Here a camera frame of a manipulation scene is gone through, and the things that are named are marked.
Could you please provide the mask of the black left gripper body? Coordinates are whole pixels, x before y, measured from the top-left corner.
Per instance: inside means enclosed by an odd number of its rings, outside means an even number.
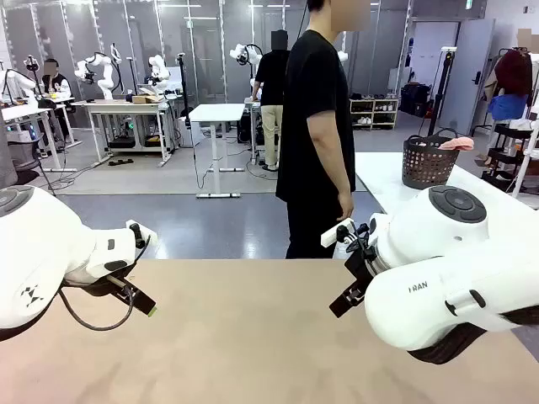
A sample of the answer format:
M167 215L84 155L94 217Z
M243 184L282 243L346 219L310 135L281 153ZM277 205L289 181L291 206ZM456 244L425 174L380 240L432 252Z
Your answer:
M112 295L117 300L132 300L136 297L136 288L124 278L107 275L95 284L97 295Z

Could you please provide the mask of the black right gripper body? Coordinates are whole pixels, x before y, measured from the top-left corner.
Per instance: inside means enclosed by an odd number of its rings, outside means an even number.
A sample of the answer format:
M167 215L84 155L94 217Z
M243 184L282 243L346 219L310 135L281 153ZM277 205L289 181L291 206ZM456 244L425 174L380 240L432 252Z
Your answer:
M373 247L357 247L346 259L344 266L355 277L353 289L366 291L376 276L376 270L373 266L376 259L377 255Z

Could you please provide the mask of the person's right hand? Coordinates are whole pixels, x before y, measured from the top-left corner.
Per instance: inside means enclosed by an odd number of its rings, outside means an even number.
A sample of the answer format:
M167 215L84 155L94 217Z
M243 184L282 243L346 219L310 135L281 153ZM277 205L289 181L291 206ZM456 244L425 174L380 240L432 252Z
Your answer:
M354 200L350 191L339 192L338 201L342 214L338 217L338 221L343 221L352 216L354 211Z

